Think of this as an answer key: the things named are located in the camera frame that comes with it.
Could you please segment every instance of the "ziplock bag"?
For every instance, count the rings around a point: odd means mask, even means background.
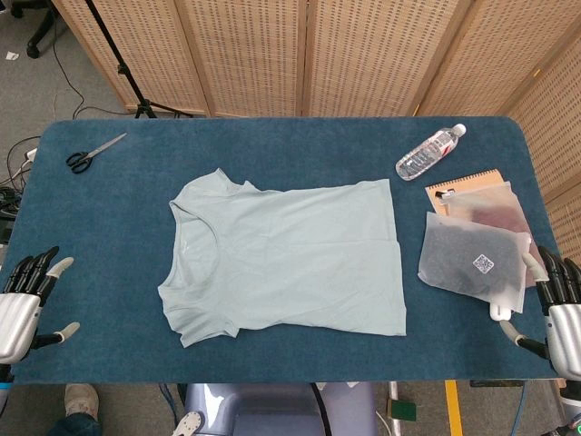
[[[510,182],[497,186],[477,189],[464,193],[453,193],[442,199],[448,208],[448,216],[462,218],[472,223],[480,223],[511,230],[513,232],[530,232],[527,218],[518,202],[518,197],[512,192]],[[543,265],[537,245],[532,241],[529,252]],[[534,286],[535,279],[527,273],[526,286]]]
[[[528,233],[428,213],[419,278],[522,313]]]

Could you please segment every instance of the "qr code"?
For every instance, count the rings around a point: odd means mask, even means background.
[[[484,254],[480,254],[472,264],[483,274],[488,273],[494,267],[494,262],[488,259]]]

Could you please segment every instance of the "sneaker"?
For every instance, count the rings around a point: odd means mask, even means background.
[[[73,413],[86,413],[97,421],[99,396],[90,384],[67,384],[64,390],[66,416]]]

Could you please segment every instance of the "plastic bottle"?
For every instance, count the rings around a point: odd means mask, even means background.
[[[423,174],[449,154],[458,145],[458,138],[466,133],[466,126],[456,124],[451,129],[438,130],[426,141],[403,156],[396,163],[396,171],[403,180],[412,180]]]

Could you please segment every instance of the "bottle cap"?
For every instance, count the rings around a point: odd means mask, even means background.
[[[459,138],[466,133],[466,126],[463,124],[456,124],[452,127],[452,132],[454,132],[454,134]]]

